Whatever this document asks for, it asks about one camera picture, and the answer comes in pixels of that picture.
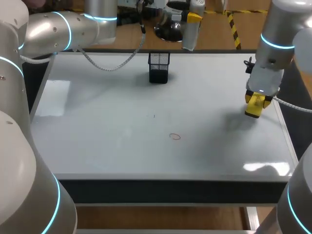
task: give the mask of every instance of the pen holder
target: pen holder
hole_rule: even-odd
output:
[[[168,68],[170,63],[169,52],[150,52],[150,83],[166,84],[168,82]]]

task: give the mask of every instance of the wooden floor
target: wooden floor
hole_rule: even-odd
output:
[[[220,10],[219,0],[206,0],[207,9]],[[270,0],[229,0],[228,10],[268,10]],[[74,0],[82,8],[82,0]],[[234,14],[234,24],[242,49],[256,49],[266,14]],[[181,43],[158,39],[153,27],[157,19],[145,21],[147,38],[143,49],[180,49]],[[117,38],[111,45],[93,48],[135,49],[140,42],[138,24],[118,27]],[[196,49],[234,50],[235,44],[226,15],[206,14],[202,22]],[[312,79],[302,78],[312,94]],[[260,222],[272,208],[258,208]],[[78,207],[78,228],[107,229],[212,229],[243,230],[246,224],[239,207]]]

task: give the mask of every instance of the blue led ring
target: blue led ring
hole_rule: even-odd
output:
[[[294,216],[294,218],[296,219],[296,221],[298,222],[298,224],[302,227],[303,230],[306,231],[307,234],[312,234],[311,232],[309,232],[309,230],[301,223],[301,221],[299,220],[299,218],[297,217],[296,213],[294,212],[293,210],[293,206],[292,206],[292,203],[291,203],[291,199],[290,199],[290,196],[289,196],[289,184],[288,184],[288,188],[287,188],[287,197],[288,197],[288,203],[289,203],[289,207],[292,211],[292,214]]]
[[[1,60],[4,60],[4,61],[6,61],[6,62],[8,62],[8,63],[10,63],[10,64],[12,64],[13,66],[15,66],[15,67],[19,70],[19,72],[21,73],[21,75],[24,77],[23,72],[21,71],[21,69],[20,69],[15,63],[13,63],[11,60],[8,60],[7,58],[4,58],[4,57],[0,57],[0,59],[1,59]]]
[[[68,23],[67,19],[66,19],[62,14],[60,14],[59,12],[55,12],[55,11],[54,11],[54,12],[52,12],[52,13],[55,13],[55,14],[60,15],[60,16],[63,18],[63,20],[65,20],[65,22],[66,22],[66,24],[67,24],[68,31],[69,31],[69,41],[68,41],[67,47],[64,49],[64,50],[67,50],[68,47],[70,46],[70,43],[72,42],[72,31],[70,30],[69,23]]]
[[[46,233],[47,233],[47,231],[48,231],[49,228],[51,227],[51,225],[52,225],[52,223],[53,223],[55,217],[57,216],[57,213],[58,213],[58,210],[59,210],[59,201],[60,201],[59,182],[58,182],[58,180],[56,179],[55,175],[53,175],[53,176],[54,176],[54,179],[55,179],[55,181],[56,181],[56,183],[57,183],[57,185],[58,185],[58,201],[57,201],[57,205],[56,205],[56,207],[55,207],[55,211],[54,211],[54,213],[53,213],[53,216],[52,216],[52,218],[51,218],[49,224],[47,225],[47,227],[44,229],[44,231],[43,231],[41,234],[46,234]]]
[[[275,48],[278,48],[278,49],[289,50],[289,49],[293,49],[293,48],[294,48],[294,46],[275,45],[275,44],[273,44],[273,43],[267,41],[267,40],[262,36],[262,34],[261,34],[261,39],[262,39],[265,43],[267,43],[268,45],[270,45],[270,46],[272,46],[272,47],[275,47]]]
[[[84,14],[84,16],[87,17],[88,19],[100,20],[100,21],[114,21],[114,20],[117,20],[117,17],[102,18],[102,17],[93,17],[93,16],[90,16],[90,15],[88,15],[88,14]]]
[[[24,46],[24,43],[23,43],[23,45],[21,45],[21,46],[19,47],[19,50],[20,50],[21,48],[23,48],[23,46]]]

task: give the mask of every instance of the white tabletop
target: white tabletop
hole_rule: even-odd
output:
[[[150,84],[148,54],[104,72],[60,53],[34,107],[36,146],[58,179],[287,181],[297,159],[278,103],[244,115],[250,56],[171,54],[168,83]]]

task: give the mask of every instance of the white cable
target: white cable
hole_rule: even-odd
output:
[[[27,58],[27,57],[24,57],[24,56],[20,56],[20,58],[27,62],[27,63],[31,63],[31,64],[42,64],[42,63],[46,63],[46,62],[49,62],[50,61],[50,58],[45,58],[45,59],[31,59],[31,58]]]
[[[92,63],[96,68],[106,71],[106,72],[113,72],[118,70],[119,68],[122,68],[124,65],[126,65],[133,57],[134,55],[137,54],[137,52],[142,48],[144,42],[145,42],[145,34],[142,34],[142,39],[141,39],[141,43],[140,46],[130,55],[130,57],[128,57],[128,59],[126,61],[124,61],[121,65],[115,67],[115,68],[103,68],[100,67],[99,65],[97,65],[87,54],[86,52],[81,49],[80,47],[78,47],[78,50],[89,60],[90,63]]]
[[[292,104],[290,104],[290,103],[288,103],[288,102],[286,102],[286,101],[283,101],[283,100],[281,100],[281,99],[279,99],[279,98],[277,98],[277,97],[273,97],[273,99],[274,99],[275,101],[278,101],[279,103],[285,105],[285,106],[288,106],[288,107],[290,107],[290,108],[296,109],[296,110],[298,110],[298,111],[303,111],[303,112],[307,112],[307,113],[312,113],[312,110],[309,110],[309,109],[306,109],[306,108],[302,108],[302,107],[299,107],[299,106],[292,105]]]

